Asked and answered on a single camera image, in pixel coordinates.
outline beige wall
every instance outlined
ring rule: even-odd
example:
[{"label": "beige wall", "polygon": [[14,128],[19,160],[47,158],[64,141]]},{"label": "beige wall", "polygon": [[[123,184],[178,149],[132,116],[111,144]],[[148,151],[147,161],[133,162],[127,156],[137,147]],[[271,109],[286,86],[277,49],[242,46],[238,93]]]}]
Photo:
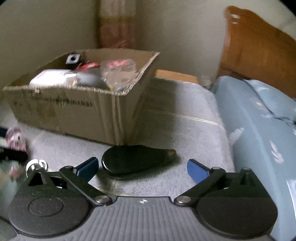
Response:
[{"label": "beige wall", "polygon": [[250,9],[296,38],[296,17],[278,0],[138,0],[138,45],[157,50],[159,67],[216,76],[228,5]]},{"label": "beige wall", "polygon": [[95,48],[96,0],[6,0],[0,6],[0,89],[71,50]]}]

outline blue bedding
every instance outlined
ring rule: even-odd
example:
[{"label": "blue bedding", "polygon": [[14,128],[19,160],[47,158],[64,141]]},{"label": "blue bedding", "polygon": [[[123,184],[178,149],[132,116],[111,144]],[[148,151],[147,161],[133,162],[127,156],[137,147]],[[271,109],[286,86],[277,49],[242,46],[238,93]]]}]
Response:
[{"label": "blue bedding", "polygon": [[250,167],[278,207],[271,236],[296,236],[296,127],[272,115],[244,81],[222,76],[213,88],[236,171]]}]

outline pillow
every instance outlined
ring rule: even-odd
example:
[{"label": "pillow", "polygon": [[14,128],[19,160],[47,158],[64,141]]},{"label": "pillow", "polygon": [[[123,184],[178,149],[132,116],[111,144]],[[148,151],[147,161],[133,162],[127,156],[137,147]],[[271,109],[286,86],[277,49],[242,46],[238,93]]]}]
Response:
[{"label": "pillow", "polygon": [[296,118],[296,101],[278,89],[259,80],[245,80],[258,94],[266,107],[278,118]]}]

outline brown headboard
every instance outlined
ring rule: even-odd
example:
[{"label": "brown headboard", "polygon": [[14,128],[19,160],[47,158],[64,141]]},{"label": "brown headboard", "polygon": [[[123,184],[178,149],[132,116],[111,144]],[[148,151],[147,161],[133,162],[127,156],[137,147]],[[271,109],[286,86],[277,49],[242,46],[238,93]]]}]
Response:
[{"label": "brown headboard", "polygon": [[257,79],[296,98],[296,41],[247,9],[228,6],[218,77]]}]

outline open cardboard box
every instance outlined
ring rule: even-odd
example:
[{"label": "open cardboard box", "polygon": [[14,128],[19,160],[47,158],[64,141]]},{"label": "open cardboard box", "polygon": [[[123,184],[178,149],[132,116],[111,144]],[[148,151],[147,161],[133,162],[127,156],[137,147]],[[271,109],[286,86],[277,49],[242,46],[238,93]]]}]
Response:
[{"label": "open cardboard box", "polygon": [[18,121],[112,145],[132,141],[145,90],[155,73],[158,52],[131,49],[77,50],[90,61],[133,59],[138,75],[122,93],[82,87],[30,87],[30,80],[44,69],[65,69],[66,53],[3,88]]}]

